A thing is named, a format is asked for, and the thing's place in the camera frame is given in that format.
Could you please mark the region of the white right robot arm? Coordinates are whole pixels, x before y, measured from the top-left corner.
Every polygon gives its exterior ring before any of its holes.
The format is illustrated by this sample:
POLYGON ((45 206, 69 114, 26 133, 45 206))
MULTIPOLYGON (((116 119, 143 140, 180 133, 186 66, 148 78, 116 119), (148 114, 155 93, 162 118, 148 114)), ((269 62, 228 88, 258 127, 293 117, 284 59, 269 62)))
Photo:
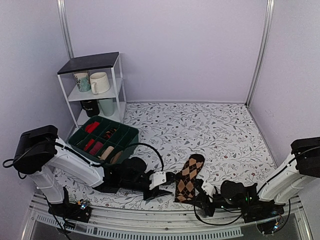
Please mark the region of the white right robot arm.
POLYGON ((246 223, 282 215, 289 199, 320 176, 319 137, 297 139, 290 146, 291 153, 261 187, 225 180, 217 192, 211 184, 197 180, 193 207, 208 217, 216 209, 240 209, 246 223))

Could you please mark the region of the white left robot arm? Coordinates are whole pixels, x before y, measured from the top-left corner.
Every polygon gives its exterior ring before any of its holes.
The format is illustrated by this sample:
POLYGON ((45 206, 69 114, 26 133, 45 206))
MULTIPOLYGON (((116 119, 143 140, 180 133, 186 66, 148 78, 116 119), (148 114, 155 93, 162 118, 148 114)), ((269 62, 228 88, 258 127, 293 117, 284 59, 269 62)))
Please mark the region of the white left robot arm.
POLYGON ((144 200, 170 194, 160 187, 175 182, 173 172, 147 171, 146 163, 138 157, 120 160, 124 147, 105 147, 94 140, 89 148, 98 150, 98 162, 69 147, 58 137, 58 129, 47 125, 21 134, 12 166, 29 176, 63 217, 74 213, 74 205, 63 197, 63 188, 56 183, 50 166, 70 173, 100 193, 128 189, 142 192, 144 200))

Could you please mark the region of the brown argyle sock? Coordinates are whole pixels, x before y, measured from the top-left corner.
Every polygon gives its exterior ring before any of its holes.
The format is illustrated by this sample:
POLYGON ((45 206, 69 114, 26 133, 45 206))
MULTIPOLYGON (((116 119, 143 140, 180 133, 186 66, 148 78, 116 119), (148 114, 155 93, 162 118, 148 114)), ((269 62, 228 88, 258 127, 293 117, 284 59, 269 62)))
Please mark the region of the brown argyle sock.
POLYGON ((196 178, 203 168, 205 158, 201 154, 192 154, 183 165, 180 172, 175 175, 176 203, 187 203, 195 199, 196 178))

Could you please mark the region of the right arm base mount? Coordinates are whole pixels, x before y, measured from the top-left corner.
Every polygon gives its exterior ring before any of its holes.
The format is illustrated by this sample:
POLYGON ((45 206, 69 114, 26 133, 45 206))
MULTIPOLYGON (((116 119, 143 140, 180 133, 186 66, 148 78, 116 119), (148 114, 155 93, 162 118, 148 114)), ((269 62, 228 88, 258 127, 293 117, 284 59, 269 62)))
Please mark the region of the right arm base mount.
POLYGON ((273 235, 279 232, 288 222, 289 216, 284 219, 283 214, 285 204, 275 204, 269 201, 256 201, 251 205, 246 205, 241 209, 242 217, 245 223, 258 222, 272 218, 270 221, 257 223, 257 230, 265 236, 273 235))

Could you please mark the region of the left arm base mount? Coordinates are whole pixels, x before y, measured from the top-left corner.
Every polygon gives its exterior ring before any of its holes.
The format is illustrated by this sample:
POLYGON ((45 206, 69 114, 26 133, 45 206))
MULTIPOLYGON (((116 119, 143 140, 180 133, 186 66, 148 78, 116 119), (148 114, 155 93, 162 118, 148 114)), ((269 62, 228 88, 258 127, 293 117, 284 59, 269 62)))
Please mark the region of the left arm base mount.
POLYGON ((48 204, 48 213, 53 216, 62 217, 67 220, 88 223, 91 217, 92 208, 88 200, 81 199, 77 202, 69 201, 69 193, 65 187, 62 188, 64 199, 59 204, 48 204))

